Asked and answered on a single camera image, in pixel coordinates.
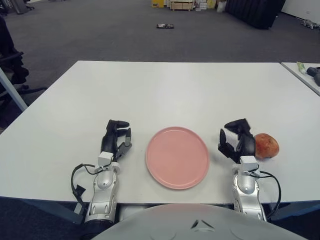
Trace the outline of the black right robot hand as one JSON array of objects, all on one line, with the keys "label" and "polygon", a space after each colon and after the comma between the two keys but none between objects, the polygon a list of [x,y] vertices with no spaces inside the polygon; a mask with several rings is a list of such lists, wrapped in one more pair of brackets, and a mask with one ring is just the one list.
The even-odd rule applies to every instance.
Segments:
[{"label": "black right robot hand", "polygon": [[251,134],[251,127],[248,121],[238,119],[224,125],[224,128],[237,135],[238,144],[234,148],[227,142],[226,133],[221,128],[219,133],[218,150],[227,158],[232,159],[236,164],[240,163],[243,156],[255,156],[256,141]]}]

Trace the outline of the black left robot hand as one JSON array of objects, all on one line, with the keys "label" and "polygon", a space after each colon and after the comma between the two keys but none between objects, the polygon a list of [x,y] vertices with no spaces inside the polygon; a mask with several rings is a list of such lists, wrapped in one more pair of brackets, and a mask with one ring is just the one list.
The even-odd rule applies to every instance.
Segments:
[{"label": "black left robot hand", "polygon": [[[101,141],[101,152],[111,153],[112,161],[117,162],[132,147],[131,128],[127,121],[110,119],[106,126],[106,133]],[[118,138],[124,137],[124,142],[119,146]]]}]

